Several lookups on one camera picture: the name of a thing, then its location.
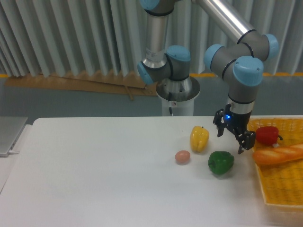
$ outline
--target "floor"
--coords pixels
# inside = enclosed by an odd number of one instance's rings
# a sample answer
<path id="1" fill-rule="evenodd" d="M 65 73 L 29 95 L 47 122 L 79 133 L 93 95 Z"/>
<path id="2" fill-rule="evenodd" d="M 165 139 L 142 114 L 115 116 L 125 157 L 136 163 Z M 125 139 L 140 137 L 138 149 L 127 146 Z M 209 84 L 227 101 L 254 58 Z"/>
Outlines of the floor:
<path id="1" fill-rule="evenodd" d="M 0 116 L 41 117 L 161 116 L 158 97 L 4 86 L 0 78 Z M 225 107 L 228 86 L 220 78 L 197 78 L 201 86 L 194 115 L 207 116 Z M 303 114 L 303 77 L 264 77 L 253 115 Z"/>

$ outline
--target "red bell pepper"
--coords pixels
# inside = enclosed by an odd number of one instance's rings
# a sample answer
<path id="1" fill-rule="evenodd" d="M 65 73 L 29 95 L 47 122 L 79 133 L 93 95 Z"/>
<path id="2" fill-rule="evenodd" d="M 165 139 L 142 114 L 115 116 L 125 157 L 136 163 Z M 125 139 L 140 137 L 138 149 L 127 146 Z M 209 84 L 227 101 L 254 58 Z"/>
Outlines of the red bell pepper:
<path id="1" fill-rule="evenodd" d="M 274 126 L 265 126 L 256 130 L 256 140 L 264 145 L 271 146 L 278 140 L 283 140 L 279 135 L 279 129 Z"/>

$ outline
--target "laptop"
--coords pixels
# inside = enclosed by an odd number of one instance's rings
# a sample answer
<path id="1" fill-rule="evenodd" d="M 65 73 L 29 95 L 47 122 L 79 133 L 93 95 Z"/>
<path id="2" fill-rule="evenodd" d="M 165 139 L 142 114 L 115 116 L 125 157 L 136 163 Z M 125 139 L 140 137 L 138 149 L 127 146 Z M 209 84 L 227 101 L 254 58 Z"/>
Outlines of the laptop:
<path id="1" fill-rule="evenodd" d="M 0 117 L 0 157 L 7 157 L 22 133 L 27 117 Z"/>

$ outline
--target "blue joint cap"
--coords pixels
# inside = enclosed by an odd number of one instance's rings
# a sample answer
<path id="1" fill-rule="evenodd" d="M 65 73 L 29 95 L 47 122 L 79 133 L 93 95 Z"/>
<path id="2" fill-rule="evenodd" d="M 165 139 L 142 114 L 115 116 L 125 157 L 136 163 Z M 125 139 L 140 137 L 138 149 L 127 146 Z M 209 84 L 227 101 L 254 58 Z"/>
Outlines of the blue joint cap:
<path id="1" fill-rule="evenodd" d="M 145 67 L 141 62 L 137 64 L 137 69 L 139 71 L 140 77 L 144 81 L 145 84 L 153 84 L 153 80 L 151 79 L 149 73 L 146 71 Z"/>
<path id="2" fill-rule="evenodd" d="M 234 66 L 233 74 L 241 83 L 249 87 L 257 86 L 263 79 L 263 62 L 251 56 L 239 57 Z"/>
<path id="3" fill-rule="evenodd" d="M 267 59 L 272 59 L 276 57 L 279 53 L 279 43 L 276 37 L 272 34 L 266 34 L 269 42 L 269 53 Z"/>
<path id="4" fill-rule="evenodd" d="M 152 10 L 157 7 L 160 0 L 140 0 L 141 6 L 145 10 Z"/>
<path id="5" fill-rule="evenodd" d="M 177 61 L 190 61 L 190 52 L 184 46 L 174 45 L 170 46 L 166 54 Z"/>
<path id="6" fill-rule="evenodd" d="M 222 45 L 220 45 L 220 44 L 214 44 L 214 45 L 210 46 L 205 52 L 204 64 L 210 71 L 211 71 L 210 67 L 212 65 L 212 60 L 214 58 L 214 55 L 221 47 L 222 47 Z"/>

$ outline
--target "metal arm tube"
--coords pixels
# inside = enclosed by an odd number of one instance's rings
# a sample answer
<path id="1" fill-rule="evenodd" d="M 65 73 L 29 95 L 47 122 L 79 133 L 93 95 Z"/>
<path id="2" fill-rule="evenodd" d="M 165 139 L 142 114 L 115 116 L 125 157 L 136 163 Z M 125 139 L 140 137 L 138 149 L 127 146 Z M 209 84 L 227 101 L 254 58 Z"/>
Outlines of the metal arm tube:
<path id="1" fill-rule="evenodd" d="M 246 22 L 237 10 L 223 0 L 192 0 L 199 4 L 216 24 L 236 43 L 254 27 Z"/>
<path id="2" fill-rule="evenodd" d="M 146 56 L 143 64 L 149 68 L 161 68 L 166 63 L 165 40 L 168 25 L 168 15 L 155 17 L 147 15 Z"/>

